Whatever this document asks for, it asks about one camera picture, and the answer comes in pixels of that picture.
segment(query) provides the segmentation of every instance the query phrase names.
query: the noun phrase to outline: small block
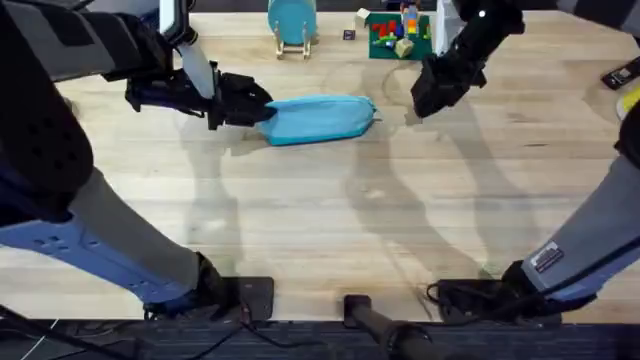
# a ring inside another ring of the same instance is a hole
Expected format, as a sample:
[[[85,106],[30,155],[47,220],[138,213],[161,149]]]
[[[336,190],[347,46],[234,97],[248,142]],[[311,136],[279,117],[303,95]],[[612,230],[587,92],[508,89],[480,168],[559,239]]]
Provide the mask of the small block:
[[[345,30],[342,34],[342,40],[355,40],[356,39],[356,31],[355,30]]]
[[[371,11],[369,11],[367,9],[358,10],[358,12],[356,13],[356,16],[355,16],[356,26],[358,26],[360,28],[366,27],[367,26],[367,19],[369,18],[369,15],[371,15]]]

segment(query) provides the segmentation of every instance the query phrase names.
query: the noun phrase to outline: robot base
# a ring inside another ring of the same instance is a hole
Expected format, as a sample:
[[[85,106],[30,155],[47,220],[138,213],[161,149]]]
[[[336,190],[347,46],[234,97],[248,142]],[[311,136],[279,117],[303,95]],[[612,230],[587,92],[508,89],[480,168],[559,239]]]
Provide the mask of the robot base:
[[[225,277],[230,314],[242,306],[252,321],[266,321],[273,315],[274,281],[270,277]]]
[[[536,316],[532,315],[536,312],[535,308],[529,307],[485,319],[484,316],[487,314],[500,310],[519,298],[514,291],[505,291],[507,288],[502,280],[440,280],[436,288],[435,300],[437,301],[434,302],[438,305],[440,317],[444,323],[460,323],[472,317],[532,326],[562,323],[560,314]]]

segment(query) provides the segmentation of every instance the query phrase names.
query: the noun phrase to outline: wooden table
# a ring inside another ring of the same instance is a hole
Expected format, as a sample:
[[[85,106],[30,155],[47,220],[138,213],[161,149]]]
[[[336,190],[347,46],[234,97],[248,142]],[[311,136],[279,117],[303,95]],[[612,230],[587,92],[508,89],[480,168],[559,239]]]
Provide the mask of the wooden table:
[[[366,293],[392,318],[437,320],[422,299],[427,283],[501,275],[597,186],[618,131],[617,95],[599,75],[637,47],[569,15],[528,13],[527,34],[492,57],[489,85],[420,123],[408,92],[420,64],[367,59],[365,31],[341,39],[352,15],[318,15],[308,62],[275,59],[265,14],[192,22],[223,71],[256,77],[276,99],[371,97],[381,121],[355,140],[272,148],[253,129],[209,132],[166,109],[136,114],[123,83],[59,87],[127,203],[223,274],[273,276],[275,319],[339,319],[343,295]],[[639,271],[567,321],[640,322]],[[37,254],[0,249],[0,279],[0,302],[33,317],[142,313],[126,291]]]

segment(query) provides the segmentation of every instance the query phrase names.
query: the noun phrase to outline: black mounting plate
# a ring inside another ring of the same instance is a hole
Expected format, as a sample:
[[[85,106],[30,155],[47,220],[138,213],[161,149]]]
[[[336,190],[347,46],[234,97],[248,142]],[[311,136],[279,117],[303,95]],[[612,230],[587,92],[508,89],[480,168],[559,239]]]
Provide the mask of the black mounting plate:
[[[436,298],[438,300],[438,310],[440,318],[444,323],[455,324],[472,317],[482,316],[489,312],[493,312],[505,305],[509,305],[513,298],[500,300],[487,300],[481,296],[474,295],[471,292],[484,294],[496,294],[497,289],[503,284],[502,280],[480,280],[480,279],[453,279],[438,281]],[[471,291],[458,291],[459,288],[467,288]],[[516,324],[520,325],[558,325],[562,323],[560,314],[550,316],[539,316],[534,318],[522,318],[515,316]],[[486,319],[488,321],[497,321],[505,323],[514,323],[510,321],[508,315],[505,318]]]
[[[230,308],[245,304],[251,312],[251,320],[266,321],[273,315],[275,282],[270,277],[224,277]]]
[[[358,327],[356,320],[352,316],[353,309],[364,306],[371,309],[371,298],[367,295],[347,295],[343,300],[343,322],[344,327],[355,329]]]

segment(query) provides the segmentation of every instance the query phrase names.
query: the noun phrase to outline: cable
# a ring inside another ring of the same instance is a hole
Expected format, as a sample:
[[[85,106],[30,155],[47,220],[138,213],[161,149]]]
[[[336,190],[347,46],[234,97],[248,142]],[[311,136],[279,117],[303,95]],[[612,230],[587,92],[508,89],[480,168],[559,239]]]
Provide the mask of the cable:
[[[22,336],[24,336],[24,337],[26,337],[26,338],[29,338],[29,339],[31,339],[31,340],[38,340],[38,339],[40,339],[40,337],[38,337],[38,336],[29,335],[29,334],[27,334],[27,333],[25,333],[25,332],[23,332],[23,331],[18,330],[18,329],[0,329],[0,333],[1,333],[1,332],[10,332],[10,333],[19,334],[19,335],[22,335]]]
[[[53,324],[51,324],[51,326],[49,327],[49,330],[53,329],[53,328],[56,326],[56,324],[58,323],[58,321],[59,321],[59,320],[60,320],[60,319],[56,319],[56,321],[54,321],[54,322],[53,322]],[[46,335],[43,335],[43,336],[40,338],[40,340],[38,340],[38,341],[35,343],[35,345],[33,345],[33,347],[31,347],[31,349],[30,349],[29,351],[27,351],[27,353],[26,353],[26,354],[24,354],[24,356],[22,356],[22,357],[20,358],[20,360],[25,360],[26,358],[28,358],[28,357],[29,357],[29,355],[31,355],[31,353],[32,353],[32,352],[33,352],[33,351],[34,351],[38,346],[40,346],[40,344],[42,344],[42,342],[44,341],[44,339],[45,339],[46,337],[47,337]]]
[[[89,6],[94,1],[95,0],[82,0],[82,1],[79,1],[76,4],[74,4],[73,6],[70,6],[68,9],[72,10],[72,11],[80,11],[80,10],[86,8],[87,6]]]
[[[4,305],[0,305],[0,317],[5,318],[7,321],[14,323],[15,325],[19,326],[19,327],[24,327],[26,329],[29,329],[35,333],[38,334],[42,334],[52,340],[56,340],[58,342],[62,342],[71,346],[75,346],[87,351],[92,351],[95,353],[99,353],[102,354],[106,357],[110,357],[112,359],[116,359],[116,360],[135,360],[133,358],[130,358],[128,356],[122,355],[120,353],[117,353],[115,351],[112,351],[110,349],[107,348],[102,348],[99,345],[95,345],[80,339],[76,339],[74,337],[65,335],[65,334],[61,334],[57,331],[53,331],[47,327],[41,326],[40,324],[38,324],[37,322],[33,321],[33,320],[29,320],[27,318],[25,318],[24,316],[14,312],[13,310],[7,308]]]
[[[333,346],[331,346],[331,344],[324,342],[322,340],[304,340],[304,341],[298,341],[293,343],[281,343],[259,332],[258,329],[256,329],[250,324],[243,323],[242,327],[247,331],[249,331],[249,333],[251,333],[253,336],[257,337],[258,339],[280,349],[296,349],[301,347],[324,346],[327,348],[327,350],[331,354],[331,359],[336,360],[336,354],[333,349]]]
[[[102,336],[106,336],[109,334],[112,334],[116,331],[122,330],[123,328],[129,327],[131,325],[135,325],[137,324],[138,321],[137,320],[128,320],[128,321],[123,321],[120,323],[117,323],[116,325],[102,331],[102,332],[96,332],[96,333],[92,333],[92,334],[84,334],[84,335],[78,335],[78,332],[76,330],[76,333],[73,335],[74,338],[76,339],[93,339],[93,338],[97,338],[97,337],[102,337]]]
[[[79,2],[77,2],[75,4],[73,4],[70,7],[62,6],[60,4],[47,3],[47,2],[38,1],[38,0],[8,0],[8,1],[19,3],[19,4],[33,5],[33,6],[50,6],[50,7],[54,7],[54,8],[58,8],[58,9],[65,9],[65,10],[71,10],[71,11],[80,11],[80,10],[86,8],[87,6],[89,6],[95,0],[82,0],[82,1],[79,1]]]
[[[602,259],[596,261],[595,263],[591,264],[590,266],[586,267],[584,270],[578,272],[577,274],[565,279],[564,281],[559,282],[558,284],[544,290],[541,291],[539,293],[535,293],[535,294],[531,294],[531,295],[527,295],[523,298],[520,298],[518,300],[515,300],[514,302],[512,302],[511,304],[507,304],[499,309],[493,310],[493,311],[489,311],[487,313],[484,314],[480,314],[480,315],[476,315],[476,316],[472,316],[467,320],[463,320],[463,321],[459,321],[459,322],[455,322],[455,323],[428,323],[426,324],[426,326],[431,326],[431,327],[459,327],[459,326],[466,326],[466,325],[470,325],[470,324],[474,324],[474,323],[478,323],[480,321],[484,321],[484,320],[492,320],[494,318],[498,318],[501,315],[504,315],[506,313],[509,312],[515,312],[518,310],[523,309],[524,307],[530,305],[531,303],[534,303],[536,301],[540,301],[540,300],[544,300],[545,297],[552,295],[560,290],[564,290],[566,288],[568,288],[569,286],[574,285],[575,283],[583,280],[584,278],[586,278],[587,276],[590,276],[591,274],[595,273],[596,271],[600,270],[601,268],[603,268],[604,266],[608,265],[609,263],[611,263],[613,260],[623,256],[624,254],[627,254],[628,252],[631,252],[633,250],[635,250],[636,248],[640,247],[640,237],[635,238],[633,241],[619,247],[618,249],[616,249],[615,251],[609,253],[607,256],[603,257]],[[431,284],[429,285],[429,288],[433,288],[433,287],[437,287],[438,284]]]
[[[192,356],[190,358],[186,358],[184,360],[200,360],[200,359],[204,358],[205,356],[209,355],[214,350],[216,350],[217,348],[222,346],[225,342],[229,341],[232,337],[238,335],[240,333],[240,331],[242,331],[242,329],[243,329],[242,326],[238,326],[237,328],[231,330],[227,335],[223,336],[220,340],[218,340],[217,343],[213,344],[207,350],[199,353],[198,355],[194,355],[194,356]]]

